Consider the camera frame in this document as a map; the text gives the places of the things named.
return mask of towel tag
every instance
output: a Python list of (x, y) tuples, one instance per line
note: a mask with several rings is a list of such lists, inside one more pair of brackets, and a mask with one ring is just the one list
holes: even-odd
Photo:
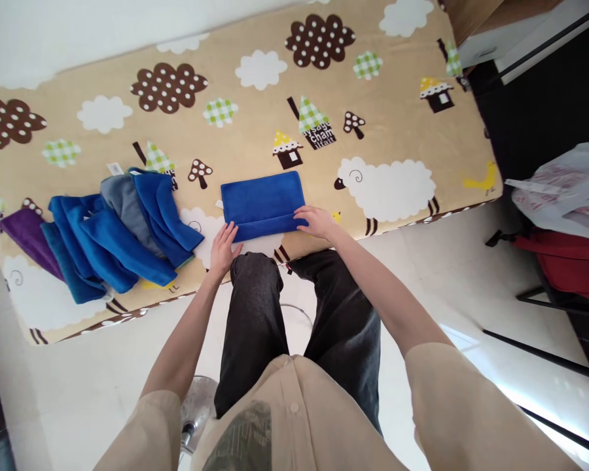
[(120, 164), (118, 162), (114, 162), (113, 164), (107, 164), (107, 168), (115, 177), (118, 175), (124, 175), (122, 167), (120, 167)]

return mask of gray towel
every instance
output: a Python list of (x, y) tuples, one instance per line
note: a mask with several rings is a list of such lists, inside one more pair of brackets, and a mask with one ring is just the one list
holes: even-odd
[(156, 257), (166, 257), (151, 237), (131, 175), (125, 173), (103, 180), (100, 184), (100, 194), (140, 244)]

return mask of white sheep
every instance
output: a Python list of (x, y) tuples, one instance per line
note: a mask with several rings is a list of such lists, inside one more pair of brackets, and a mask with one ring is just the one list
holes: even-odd
[(370, 232), (373, 236), (378, 230), (378, 221), (407, 219), (427, 207), (430, 216), (440, 211), (434, 196), (437, 186), (431, 175), (432, 171), (421, 161), (405, 160), (376, 167), (354, 157), (342, 160), (334, 188), (349, 189), (355, 203), (365, 212), (365, 235)]
[(105, 310), (105, 300), (76, 304), (63, 281), (36, 265), (29, 265), (23, 255), (6, 256), (2, 272), (13, 306), (30, 330), (61, 329)]
[[(182, 209), (179, 214), (183, 224), (190, 226), (197, 232), (200, 232), (205, 239), (194, 249), (194, 255), (203, 262), (203, 266), (206, 270), (209, 270), (211, 266), (211, 245), (218, 234), (218, 231), (224, 225), (224, 217), (219, 216), (217, 218), (206, 216), (203, 210), (199, 207), (192, 209)], [(244, 247), (242, 253), (256, 252), (263, 253), (266, 256), (275, 256), (279, 263), (289, 261), (286, 250), (281, 245), (283, 239), (283, 232), (281, 234), (266, 235), (264, 237), (258, 237), (244, 241)], [(235, 243), (233, 247), (237, 247), (240, 243)]]

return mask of beige shirt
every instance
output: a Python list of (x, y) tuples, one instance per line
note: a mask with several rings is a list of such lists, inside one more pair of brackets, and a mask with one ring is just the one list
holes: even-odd
[[(578, 470), (578, 466), (455, 348), (406, 356), (415, 436), (433, 471)], [(175, 470), (180, 402), (156, 391), (138, 403), (100, 462), (104, 470)], [(406, 470), (355, 401), (320, 367), (282, 355), (212, 421), (192, 469)]]

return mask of plastic bag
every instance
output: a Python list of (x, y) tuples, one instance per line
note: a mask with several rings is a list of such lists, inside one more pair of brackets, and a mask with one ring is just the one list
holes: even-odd
[(530, 180), (506, 180), (512, 200), (537, 227), (589, 239), (589, 143), (541, 166)]

